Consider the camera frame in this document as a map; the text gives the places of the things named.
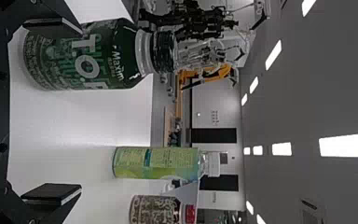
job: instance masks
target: ceiling light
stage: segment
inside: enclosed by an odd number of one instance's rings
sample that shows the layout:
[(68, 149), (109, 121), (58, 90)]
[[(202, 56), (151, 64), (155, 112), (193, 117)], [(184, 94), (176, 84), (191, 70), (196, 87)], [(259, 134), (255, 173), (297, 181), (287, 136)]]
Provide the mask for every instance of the ceiling light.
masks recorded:
[(291, 156), (292, 144), (291, 143), (278, 143), (272, 145), (272, 155), (274, 156)]
[(252, 206), (251, 203), (249, 203), (249, 201), (246, 201), (246, 209), (248, 210), (248, 212), (253, 215), (254, 214), (254, 208)]
[(307, 14), (310, 12), (310, 9), (316, 3), (316, 0), (304, 0), (301, 7), (303, 11), (303, 17), (306, 17)]
[(319, 139), (323, 157), (358, 158), (358, 134)]
[(269, 70), (282, 51), (282, 41), (279, 40), (274, 49), (266, 59), (266, 70)]
[(257, 224), (266, 224), (266, 222), (263, 220), (263, 218), (258, 214), (257, 214), (256, 220), (257, 220)]
[(250, 155), (251, 154), (251, 149), (249, 147), (245, 147), (243, 149), (243, 155)]
[(242, 100), (241, 100), (242, 106), (244, 106), (247, 101), (248, 101), (248, 94), (245, 94), (245, 95), (242, 97)]
[(254, 155), (262, 156), (263, 155), (263, 147), (262, 146), (254, 147)]
[(258, 86), (258, 77), (255, 77), (255, 80), (252, 82), (251, 87), (249, 88), (251, 94), (255, 91), (255, 88), (257, 88), (257, 86)]

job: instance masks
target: ceiling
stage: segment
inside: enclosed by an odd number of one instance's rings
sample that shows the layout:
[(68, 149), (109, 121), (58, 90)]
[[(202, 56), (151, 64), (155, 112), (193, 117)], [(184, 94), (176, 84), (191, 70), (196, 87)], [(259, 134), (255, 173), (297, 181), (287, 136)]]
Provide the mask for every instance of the ceiling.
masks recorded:
[[(301, 3), (281, 10), (271, 0), (271, 19), (241, 69), (244, 145), (265, 149), (245, 157), (249, 221), (259, 214), (267, 224), (301, 223), (306, 198), (324, 209), (324, 223), (358, 223), (358, 158), (321, 157), (319, 149), (322, 137), (358, 133), (358, 1), (317, 0), (305, 18)], [(278, 40), (282, 53), (266, 71)], [(293, 156), (271, 155), (280, 142), (292, 143)]]

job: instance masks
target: white tabletop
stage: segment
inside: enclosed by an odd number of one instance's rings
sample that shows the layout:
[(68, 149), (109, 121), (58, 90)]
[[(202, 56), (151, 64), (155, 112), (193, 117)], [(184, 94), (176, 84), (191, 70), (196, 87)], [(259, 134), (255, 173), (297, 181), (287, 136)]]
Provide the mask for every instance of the white tabletop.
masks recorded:
[[(120, 0), (67, 0), (80, 22), (128, 18)], [(41, 91), (26, 76), (24, 30), (9, 44), (8, 180), (19, 194), (46, 182), (78, 183), (66, 223), (128, 223), (131, 196), (159, 194), (158, 181), (114, 179), (115, 146), (149, 146), (152, 80), (127, 91)]]

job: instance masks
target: room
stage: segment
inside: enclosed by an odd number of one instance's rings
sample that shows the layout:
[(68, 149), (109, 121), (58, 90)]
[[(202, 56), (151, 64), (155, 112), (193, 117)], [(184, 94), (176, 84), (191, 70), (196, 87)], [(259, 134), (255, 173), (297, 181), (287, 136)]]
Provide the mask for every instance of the room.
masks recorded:
[(0, 223), (53, 204), (72, 207), (50, 223), (358, 223), (354, 2), (0, 0)]

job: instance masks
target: bottle label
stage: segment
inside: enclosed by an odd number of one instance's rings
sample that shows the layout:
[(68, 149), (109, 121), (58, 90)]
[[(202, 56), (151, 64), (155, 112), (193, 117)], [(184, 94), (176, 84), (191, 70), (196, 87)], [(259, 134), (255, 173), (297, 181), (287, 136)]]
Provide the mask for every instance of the bottle label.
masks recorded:
[(82, 24), (79, 38), (48, 39), (29, 33), (24, 61), (49, 90), (128, 89), (145, 76), (135, 55), (138, 28), (126, 19)]
[(131, 203), (131, 224), (180, 224), (180, 207), (175, 197), (136, 195)]
[(198, 180), (199, 151), (185, 147), (118, 147), (113, 161), (119, 178)]

